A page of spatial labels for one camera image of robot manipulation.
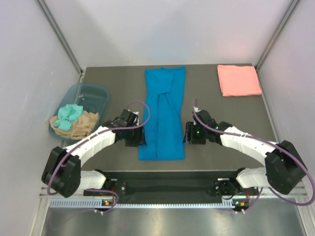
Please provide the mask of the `blue t shirt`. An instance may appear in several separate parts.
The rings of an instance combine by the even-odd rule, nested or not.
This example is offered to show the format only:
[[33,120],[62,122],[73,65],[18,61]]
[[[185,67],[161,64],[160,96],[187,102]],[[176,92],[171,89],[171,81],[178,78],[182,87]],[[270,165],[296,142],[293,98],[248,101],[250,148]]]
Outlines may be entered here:
[[140,161],[172,161],[185,158],[181,111],[186,68],[145,70],[147,88],[144,112],[146,144],[139,147]]

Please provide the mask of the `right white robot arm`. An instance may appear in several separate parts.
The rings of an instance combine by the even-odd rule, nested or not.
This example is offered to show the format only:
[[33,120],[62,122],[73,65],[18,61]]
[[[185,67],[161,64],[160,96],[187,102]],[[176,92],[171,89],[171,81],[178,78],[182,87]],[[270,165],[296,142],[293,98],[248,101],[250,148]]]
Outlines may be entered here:
[[216,143],[258,161],[260,168],[240,168],[229,183],[237,195],[251,187],[271,187],[287,195],[306,176],[305,164],[289,141],[275,143],[245,133],[235,126],[216,121],[206,110],[193,108],[193,121],[186,123],[184,143],[204,145]]

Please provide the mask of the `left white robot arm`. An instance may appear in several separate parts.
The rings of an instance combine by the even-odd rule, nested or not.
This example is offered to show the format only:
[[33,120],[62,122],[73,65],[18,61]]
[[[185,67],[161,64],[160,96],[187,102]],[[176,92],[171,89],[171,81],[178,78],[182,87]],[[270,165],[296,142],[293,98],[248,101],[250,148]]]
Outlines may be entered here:
[[79,190],[106,195],[112,184],[101,170],[83,171],[83,165],[106,147],[123,140],[127,147],[144,145],[144,125],[138,112],[124,109],[113,121],[106,121],[91,135],[67,147],[55,147],[50,152],[41,181],[49,195],[68,198]]

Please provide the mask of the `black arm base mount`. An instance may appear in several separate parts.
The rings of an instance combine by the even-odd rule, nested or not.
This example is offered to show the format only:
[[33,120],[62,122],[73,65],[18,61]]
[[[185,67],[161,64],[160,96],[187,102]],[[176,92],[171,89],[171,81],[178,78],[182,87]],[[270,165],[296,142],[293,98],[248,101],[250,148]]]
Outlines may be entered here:
[[230,196],[244,193],[236,171],[122,171],[104,172],[103,189],[119,196],[135,193],[192,193]]

